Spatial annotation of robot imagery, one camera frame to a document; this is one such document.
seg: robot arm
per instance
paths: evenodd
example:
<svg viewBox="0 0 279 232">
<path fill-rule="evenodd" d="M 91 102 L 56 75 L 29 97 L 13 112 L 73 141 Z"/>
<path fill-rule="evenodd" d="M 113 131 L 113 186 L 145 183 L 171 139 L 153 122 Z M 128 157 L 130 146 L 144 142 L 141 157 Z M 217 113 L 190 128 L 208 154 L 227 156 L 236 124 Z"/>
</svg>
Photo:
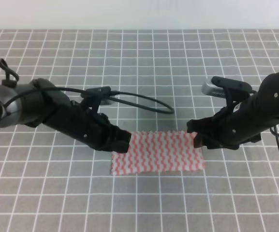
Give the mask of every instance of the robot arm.
<svg viewBox="0 0 279 232">
<path fill-rule="evenodd" d="M 261 132 L 270 129 L 279 148 L 279 73 L 267 76 L 258 92 L 248 83 L 216 76 L 204 83 L 202 92 L 225 98 L 227 105 L 212 117 L 187 123 L 188 133 L 197 132 L 195 147 L 236 150 L 260 141 Z"/>
</svg>

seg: red and white towel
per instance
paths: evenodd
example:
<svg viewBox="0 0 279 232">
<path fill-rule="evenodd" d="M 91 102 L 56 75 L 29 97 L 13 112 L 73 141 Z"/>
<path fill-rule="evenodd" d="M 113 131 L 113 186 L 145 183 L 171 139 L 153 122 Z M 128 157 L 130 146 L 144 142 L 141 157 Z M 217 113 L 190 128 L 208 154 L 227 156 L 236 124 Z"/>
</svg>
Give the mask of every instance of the red and white towel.
<svg viewBox="0 0 279 232">
<path fill-rule="evenodd" d="M 112 175 L 141 172 L 196 171 L 205 168 L 195 133 L 185 131 L 132 132 L 127 153 L 112 153 Z"/>
</svg>

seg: white grid line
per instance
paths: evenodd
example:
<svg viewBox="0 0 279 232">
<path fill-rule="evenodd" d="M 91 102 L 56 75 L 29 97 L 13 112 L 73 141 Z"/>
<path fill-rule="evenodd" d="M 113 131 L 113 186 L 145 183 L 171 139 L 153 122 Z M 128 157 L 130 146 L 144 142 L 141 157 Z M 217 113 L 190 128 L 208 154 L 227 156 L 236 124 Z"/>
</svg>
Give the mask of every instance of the white grid line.
<svg viewBox="0 0 279 232">
<path fill-rule="evenodd" d="M 69 72 L 68 72 L 68 75 L 67 75 L 66 87 L 67 87 L 67 83 L 68 83 L 68 78 L 70 76 L 70 71 L 71 71 L 71 69 L 69 69 Z M 75 149 L 75 143 L 76 143 L 76 140 L 74 139 L 73 148 L 72 148 L 72 156 L 71 156 L 70 166 L 69 166 L 69 169 L 68 169 L 68 175 L 67 175 L 67 179 L 66 179 L 66 186 L 65 186 L 65 192 L 64 192 L 64 197 L 63 197 L 61 216 L 60 216 L 60 220 L 59 220 L 58 232 L 61 231 L 61 226 L 62 226 L 63 213 L 64 213 L 64 207 L 65 207 L 65 201 L 66 201 L 66 194 L 67 194 L 67 188 L 68 188 L 68 183 L 69 183 L 69 176 L 71 174 L 72 163 L 73 163 L 73 153 L 74 153 L 74 149 Z"/>
<path fill-rule="evenodd" d="M 259 74 L 259 72 L 258 72 L 258 68 L 257 68 L 257 66 L 255 65 L 255 61 L 254 61 L 254 58 L 253 58 L 253 57 L 252 57 L 252 60 L 253 60 L 253 63 L 254 63 L 254 67 L 255 67 L 255 69 L 256 69 L 256 71 L 257 71 L 257 73 L 258 73 L 259 80 L 260 80 L 260 82 L 262 83 L 262 80 L 261 80 L 261 78 L 260 78 L 260 74 Z M 267 160 L 269 160 L 269 157 L 268 157 L 268 154 L 267 154 L 267 150 L 266 150 L 266 147 L 265 147 L 265 145 L 264 145 L 264 141 L 263 141 L 263 140 L 262 140 L 262 144 L 263 144 L 263 147 L 264 147 L 264 151 L 265 151 Z M 277 192 L 278 192 L 278 194 L 279 194 L 279 187 L 278 187 L 278 185 L 277 185 L 277 182 L 276 182 L 276 179 L 275 179 L 275 176 L 274 176 L 273 169 L 272 169 L 270 163 L 268 163 L 268 164 L 269 164 L 270 171 L 271 171 L 271 173 L 272 173 L 272 176 L 273 176 L 275 185 L 276 185 L 276 187 L 277 187 Z"/>
<path fill-rule="evenodd" d="M 154 57 L 154 43 L 152 43 L 152 54 L 153 54 L 153 78 L 154 78 L 154 94 L 155 97 L 157 95 L 156 91 L 156 78 L 155 78 L 155 57 Z M 158 114 L 155 113 L 155 119 L 156 119 L 156 130 L 159 131 L 158 129 Z M 158 181 L 159 181 L 159 204 L 160 204 L 160 224 L 161 224 L 161 232 L 163 232 L 163 214 L 162 214 L 162 193 L 161 193 L 161 173 L 158 172 Z"/>
<path fill-rule="evenodd" d="M 55 58 L 54 58 L 53 63 L 56 62 L 57 55 L 58 55 L 58 50 L 57 50 L 57 52 L 56 52 L 56 56 L 55 56 Z M 52 67 L 52 69 L 51 69 L 51 73 L 50 73 L 50 76 L 49 76 L 49 80 L 50 80 L 51 77 L 52 77 L 52 72 L 53 72 L 53 67 Z M 45 175 L 44 175 L 44 181 L 43 181 L 43 186 L 42 186 L 42 190 L 41 190 L 41 195 L 40 195 L 40 197 L 39 197 L 39 201 L 38 201 L 38 205 L 37 205 L 37 213 L 36 213 L 36 216 L 35 216 L 35 220 L 34 220 L 32 232 L 35 232 L 35 228 L 36 228 L 37 218 L 38 218 L 39 210 L 40 210 L 41 203 L 42 203 L 42 196 L 43 196 L 43 193 L 44 193 L 44 186 L 45 186 L 45 183 L 46 183 L 46 178 L 47 178 L 47 174 L 48 174 L 48 170 L 49 170 L 49 165 L 50 165 L 50 160 L 51 160 L 51 156 L 52 156 L 53 145 L 54 145 L 54 142 L 55 142 L 55 139 L 56 139 L 56 135 L 57 135 L 57 133 L 56 133 L 56 131 L 55 131 L 54 136 L 53 136 L 52 146 L 51 146 L 51 149 L 50 149 L 50 155 L 49 155 L 49 159 L 48 159 L 48 164 L 47 164 L 46 172 L 45 172 Z"/>
<path fill-rule="evenodd" d="M 121 48 L 123 48 L 123 33 L 122 33 L 122 39 L 121 39 Z M 122 49 L 121 49 L 121 54 L 120 54 L 120 57 L 121 57 L 121 60 L 120 60 L 120 65 L 122 65 Z M 121 69 L 120 69 L 120 75 L 119 75 L 119 88 L 118 88 L 118 91 L 120 91 L 120 86 L 121 86 Z M 117 118 L 119 116 L 119 107 L 120 107 L 120 104 L 118 102 L 117 104 Z M 113 220 L 113 210 L 114 210 L 114 190 L 115 190 L 115 175 L 112 177 L 113 178 L 113 181 L 112 181 L 112 197 L 111 197 L 111 209 L 110 209 L 110 227 L 109 227 L 109 232 L 112 232 L 112 220 Z"/>
<path fill-rule="evenodd" d="M 10 150 L 10 146 L 11 146 L 11 144 L 12 144 L 12 142 L 13 142 L 14 137 L 15 137 L 15 134 L 13 134 L 12 137 L 11 137 L 11 140 L 10 140 L 10 143 L 9 143 L 9 147 L 7 148 L 7 152 L 6 152 L 6 155 L 5 155 L 5 159 L 4 159 L 4 160 L 7 160 L 7 157 L 8 157 L 8 154 L 9 154 L 9 150 Z M 1 175 L 2 175 L 2 172 L 3 172 L 4 167 L 5 167 L 5 163 L 3 163 L 2 168 L 1 168 L 1 170 L 0 170 L 0 177 L 1 177 Z"/>
<path fill-rule="evenodd" d="M 247 163 L 247 168 L 248 168 L 248 171 L 249 171 L 249 174 L 250 174 L 250 177 L 251 177 L 251 184 L 252 184 L 252 187 L 253 187 L 253 191 L 254 191 L 254 193 L 255 193 L 255 199 L 256 199 L 257 207 L 258 207 L 258 209 L 259 209 L 259 213 L 260 213 L 260 217 L 261 217 L 261 222 L 262 222 L 262 225 L 263 225 L 263 229 L 264 229 L 264 232 L 266 232 L 266 227 L 265 227 L 265 224 L 264 224 L 264 220 L 263 220 L 263 216 L 262 216 L 262 211 L 261 211 L 260 204 L 259 204 L 259 199 L 258 199 L 257 194 L 256 194 L 256 189 L 255 189 L 255 186 L 254 186 L 254 181 L 253 181 L 253 178 L 252 178 L 252 174 L 251 174 L 251 170 L 250 170 L 250 167 L 249 167 L 249 163 L 247 162 L 248 159 L 247 159 L 247 155 L 246 155 L 245 148 L 244 148 L 243 145 L 242 145 L 242 149 L 243 149 L 244 156 L 245 156 L 245 160 L 246 160 L 246 163 Z"/>
<path fill-rule="evenodd" d="M 203 63 L 205 63 L 202 50 L 201 50 L 201 53 L 202 53 Z M 206 70 L 206 67 L 205 67 L 205 66 L 204 66 L 204 69 L 205 69 L 206 78 L 208 78 L 208 76 L 207 76 L 207 70 Z M 206 179 L 206 171 L 203 170 L 203 173 L 204 173 L 204 178 L 205 178 L 206 193 L 208 194 L 208 185 L 207 185 L 207 179 Z M 211 209 L 210 197 L 207 197 L 207 198 L 208 198 L 208 206 L 209 206 L 209 211 L 210 211 L 210 219 L 211 219 L 212 231 L 214 232 L 214 231 L 215 231 L 215 226 L 214 226 L 214 221 L 213 221 L 213 217 L 212 217 L 212 209 Z"/>
<path fill-rule="evenodd" d="M 33 76 L 34 76 L 34 74 L 35 74 L 35 71 L 36 71 L 36 68 L 37 68 L 37 64 L 38 64 L 38 62 L 39 62 L 39 59 L 40 59 L 40 54 L 39 54 L 39 56 L 38 56 L 38 58 L 37 58 L 37 62 L 36 62 L 35 68 L 34 68 Z M 36 135 L 36 128 L 34 129 L 34 133 L 33 133 L 32 141 L 31 141 L 31 145 L 32 145 L 33 142 L 34 142 L 35 135 Z M 26 161 L 25 161 L 24 169 L 23 169 L 23 172 L 22 172 L 22 176 L 21 176 L 21 177 L 24 176 L 25 170 L 26 170 L 26 168 L 27 168 L 28 160 L 29 160 L 29 156 L 30 156 L 31 150 L 32 150 L 32 146 L 30 146 L 30 148 L 29 148 L 28 156 L 27 156 L 27 159 L 26 159 Z M 11 214 L 10 219 L 9 219 L 9 223 L 8 223 L 8 227 L 7 227 L 7 232 L 9 232 L 10 227 L 11 227 L 12 218 L 13 218 L 13 215 L 14 215 L 14 212 L 15 212 L 15 208 L 16 208 L 16 205 L 17 205 L 17 201 L 18 201 L 18 195 L 19 195 L 19 192 L 20 192 L 21 186 L 22 186 L 22 181 L 23 181 L 23 178 L 21 178 L 21 180 L 20 180 L 19 188 L 18 188 L 18 191 L 17 191 L 17 196 L 16 196 L 16 198 L 15 198 L 15 203 L 14 203 L 14 206 L 13 206 L 13 209 L 12 209 L 12 214 Z"/>
<path fill-rule="evenodd" d="M 87 69 L 86 69 L 85 83 L 86 83 L 87 72 L 88 72 L 89 57 L 90 57 L 90 52 L 89 52 L 89 56 L 88 56 L 88 60 L 87 60 Z M 91 176 L 93 175 L 94 162 L 95 162 L 95 150 L 93 151 L 92 167 L 91 167 Z M 90 205 L 91 187 L 92 187 L 92 178 L 90 177 L 89 192 L 88 192 L 89 195 L 88 195 L 88 202 L 87 202 L 87 210 L 86 210 L 86 217 L 85 217 L 84 232 L 87 230 L 87 226 L 88 226 L 88 213 L 89 213 L 89 205 Z"/>
</svg>

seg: grid mat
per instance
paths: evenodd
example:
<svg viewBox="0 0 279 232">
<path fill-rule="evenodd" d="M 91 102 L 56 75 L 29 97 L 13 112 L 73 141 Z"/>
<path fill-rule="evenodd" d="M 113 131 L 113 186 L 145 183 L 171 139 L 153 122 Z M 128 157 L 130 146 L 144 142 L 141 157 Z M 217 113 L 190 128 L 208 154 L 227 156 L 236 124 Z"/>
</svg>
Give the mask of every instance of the grid mat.
<svg viewBox="0 0 279 232">
<path fill-rule="evenodd" d="M 101 107 L 125 130 L 185 130 L 225 105 L 201 93 L 207 77 L 257 90 L 279 72 L 279 30 L 0 30 L 0 58 L 20 83 L 110 85 L 176 110 Z M 279 154 L 274 137 L 262 135 L 237 151 L 203 149 L 205 171 L 112 177 L 109 153 L 44 126 L 1 129 L 0 232 L 279 231 Z"/>
</svg>

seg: table surface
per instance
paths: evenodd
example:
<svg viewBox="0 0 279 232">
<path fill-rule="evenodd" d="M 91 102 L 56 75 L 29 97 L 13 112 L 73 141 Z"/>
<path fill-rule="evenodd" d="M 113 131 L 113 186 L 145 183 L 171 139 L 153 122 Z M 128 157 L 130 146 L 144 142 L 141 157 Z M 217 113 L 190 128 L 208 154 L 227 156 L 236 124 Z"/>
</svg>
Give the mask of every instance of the table surface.
<svg viewBox="0 0 279 232">
<path fill-rule="evenodd" d="M 125 130 L 185 130 L 225 105 L 201 93 L 207 77 L 257 90 L 279 72 L 279 30 L 0 30 L 0 58 L 20 83 L 110 85 L 176 110 L 101 107 Z M 109 153 L 45 126 L 1 129 L 0 232 L 279 231 L 279 154 L 274 137 L 262 137 L 237 151 L 203 149 L 205 171 L 114 177 Z"/>
</svg>

